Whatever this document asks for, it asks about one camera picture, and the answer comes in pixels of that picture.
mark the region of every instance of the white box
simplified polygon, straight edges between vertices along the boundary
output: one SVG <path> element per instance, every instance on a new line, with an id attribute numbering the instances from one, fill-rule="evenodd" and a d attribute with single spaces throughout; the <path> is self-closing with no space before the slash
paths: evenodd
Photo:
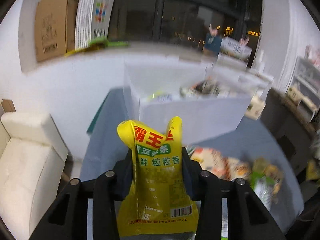
<path id="1" fill-rule="evenodd" d="M 245 62 L 247 66 L 252 49 L 241 45 L 239 41 L 230 37 L 224 37 L 221 42 L 220 52 Z"/>
<path id="2" fill-rule="evenodd" d="M 183 123 L 184 144 L 193 144 L 228 133 L 237 128 L 251 101 L 236 84 L 238 93 L 234 97 L 194 99 L 180 98 L 179 88 L 187 83 L 194 84 L 205 78 L 207 64 L 161 63 L 126 64 L 124 84 L 131 92 L 124 92 L 129 117 L 164 133 L 169 120 L 179 116 Z M 218 80 L 228 83 L 225 77 Z M 170 93 L 170 102 L 150 101 L 147 98 L 155 92 Z"/>

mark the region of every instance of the barcode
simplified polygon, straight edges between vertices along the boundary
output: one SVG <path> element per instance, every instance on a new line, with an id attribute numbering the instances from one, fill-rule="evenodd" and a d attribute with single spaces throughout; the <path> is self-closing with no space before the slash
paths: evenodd
<path id="1" fill-rule="evenodd" d="M 174 208 L 170 210 L 170 213 L 172 218 L 188 216 L 192 214 L 192 206 Z"/>
<path id="2" fill-rule="evenodd" d="M 49 52 L 49 51 L 51 51 L 51 50 L 55 50 L 55 49 L 57 49 L 57 48 L 58 48 L 57 43 L 51 44 L 51 45 L 49 45 L 49 46 L 44 47 L 44 48 L 43 48 L 43 52 L 44 52 L 44 53 L 47 53 L 47 52 Z"/>

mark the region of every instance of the red chinese characters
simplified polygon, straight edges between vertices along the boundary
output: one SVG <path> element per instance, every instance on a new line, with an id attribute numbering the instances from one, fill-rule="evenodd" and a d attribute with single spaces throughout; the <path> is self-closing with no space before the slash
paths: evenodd
<path id="1" fill-rule="evenodd" d="M 135 135 L 136 135 L 136 141 L 143 142 L 144 137 L 147 134 L 147 130 L 145 130 L 141 127 L 135 126 L 134 131 L 135 131 Z"/>
<path id="2" fill-rule="evenodd" d="M 163 137 L 152 132 L 150 132 L 149 135 L 150 136 L 148 138 L 148 141 L 146 141 L 146 144 L 151 145 L 154 148 L 160 148 L 160 144 L 161 144 L 160 140 L 162 140 Z"/>
<path id="3" fill-rule="evenodd" d="M 166 141 L 173 141 L 173 135 L 171 133 L 171 130 L 169 130 Z"/>

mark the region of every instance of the plastic bag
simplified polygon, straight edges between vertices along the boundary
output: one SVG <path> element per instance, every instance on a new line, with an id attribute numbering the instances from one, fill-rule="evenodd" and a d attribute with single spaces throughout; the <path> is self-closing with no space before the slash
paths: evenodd
<path id="1" fill-rule="evenodd" d="M 268 211 L 271 209 L 274 186 L 275 182 L 271 178 L 261 175 L 255 171 L 251 174 L 251 188 Z"/>
<path id="2" fill-rule="evenodd" d="M 79 0 L 76 16 L 76 49 L 87 48 L 98 37 L 107 37 L 114 0 Z"/>
<path id="3" fill-rule="evenodd" d="M 166 135 L 134 120 L 117 130 L 133 163 L 133 182 L 117 217 L 119 235 L 196 231 L 198 210 L 182 179 L 181 118 L 169 121 Z"/>

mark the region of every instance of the colorful logo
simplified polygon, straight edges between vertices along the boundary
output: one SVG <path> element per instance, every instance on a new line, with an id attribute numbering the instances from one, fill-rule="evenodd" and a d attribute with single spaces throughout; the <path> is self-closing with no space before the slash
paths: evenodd
<path id="1" fill-rule="evenodd" d="M 96 5 L 97 6 L 96 6 L 95 21 L 96 22 L 104 22 L 104 18 L 106 16 L 107 5 L 105 3 L 97 3 Z"/>

